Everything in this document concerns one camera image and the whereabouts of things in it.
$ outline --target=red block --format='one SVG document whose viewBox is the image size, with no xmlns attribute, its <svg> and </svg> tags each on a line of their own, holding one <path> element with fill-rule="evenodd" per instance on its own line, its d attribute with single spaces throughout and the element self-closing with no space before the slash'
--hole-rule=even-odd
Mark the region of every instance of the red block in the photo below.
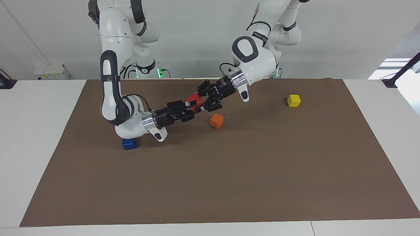
<svg viewBox="0 0 420 236">
<path fill-rule="evenodd" d="M 195 109 L 196 109 L 197 107 L 199 107 L 199 106 L 203 105 L 203 102 L 202 102 L 202 100 L 201 100 L 201 97 L 200 97 L 200 95 L 198 95 L 198 93 L 194 93 L 193 95 L 191 95 L 190 97 L 188 97 L 186 100 L 187 100 L 188 102 L 193 102 L 193 101 L 196 101 L 196 102 L 197 102 L 197 105 L 196 105 L 196 106 L 194 106 L 194 107 L 190 107 L 190 109 L 191 109 L 192 111 L 194 111 L 194 113 L 197 113 L 197 112 L 195 112 Z"/>
</svg>

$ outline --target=brown mat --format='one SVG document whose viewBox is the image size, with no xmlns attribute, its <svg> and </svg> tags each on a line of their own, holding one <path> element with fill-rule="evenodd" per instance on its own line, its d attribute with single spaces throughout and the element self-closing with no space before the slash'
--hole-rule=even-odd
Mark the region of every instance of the brown mat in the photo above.
<svg viewBox="0 0 420 236">
<path fill-rule="evenodd" d="M 153 108 L 201 81 L 124 81 Z M 21 226 L 420 218 L 342 80 L 265 80 L 124 151 L 88 81 Z M 302 104 L 289 108 L 286 98 Z"/>
</svg>

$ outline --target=yellow cube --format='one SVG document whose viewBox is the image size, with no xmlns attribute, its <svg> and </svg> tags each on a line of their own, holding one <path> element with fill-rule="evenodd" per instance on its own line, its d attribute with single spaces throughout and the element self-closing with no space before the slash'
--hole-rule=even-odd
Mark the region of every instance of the yellow cube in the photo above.
<svg viewBox="0 0 420 236">
<path fill-rule="evenodd" d="M 289 105 L 289 107 L 291 108 L 296 108 L 299 107 L 300 105 L 300 97 L 299 95 L 290 95 L 289 98 L 287 99 L 287 103 Z"/>
</svg>

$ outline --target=white robot link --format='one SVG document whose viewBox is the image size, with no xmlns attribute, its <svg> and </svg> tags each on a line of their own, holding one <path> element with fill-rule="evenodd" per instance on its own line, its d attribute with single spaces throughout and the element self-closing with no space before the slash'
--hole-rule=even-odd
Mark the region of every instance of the white robot link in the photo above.
<svg viewBox="0 0 420 236">
<path fill-rule="evenodd" d="M 119 71 L 134 54 L 137 69 L 147 73 L 156 66 L 146 43 L 159 39 L 159 31 L 146 21 L 142 0 L 90 0 L 89 16 L 98 25 L 102 39 L 100 59 L 103 86 L 102 115 L 115 125 L 123 139 L 152 134 L 162 142 L 166 127 L 176 120 L 187 122 L 202 110 L 222 108 L 221 100 L 236 93 L 249 101 L 248 87 L 278 70 L 279 45 L 295 45 L 302 32 L 296 24 L 299 4 L 309 0 L 263 0 L 258 4 L 248 29 L 251 36 L 239 37 L 232 45 L 235 68 L 216 83 L 204 81 L 188 99 L 170 102 L 167 107 L 151 110 L 138 94 L 121 95 Z M 142 99 L 147 105 L 144 109 Z"/>
</svg>

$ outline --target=white table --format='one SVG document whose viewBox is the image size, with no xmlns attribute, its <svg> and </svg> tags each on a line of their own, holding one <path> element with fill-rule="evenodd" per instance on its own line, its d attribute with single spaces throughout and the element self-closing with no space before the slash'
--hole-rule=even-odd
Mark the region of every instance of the white table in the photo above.
<svg viewBox="0 0 420 236">
<path fill-rule="evenodd" d="M 420 219 L 18 228 L 85 82 L 19 81 L 0 90 L 0 235 L 420 235 Z M 381 81 L 345 83 L 419 208 L 420 117 Z"/>
</svg>

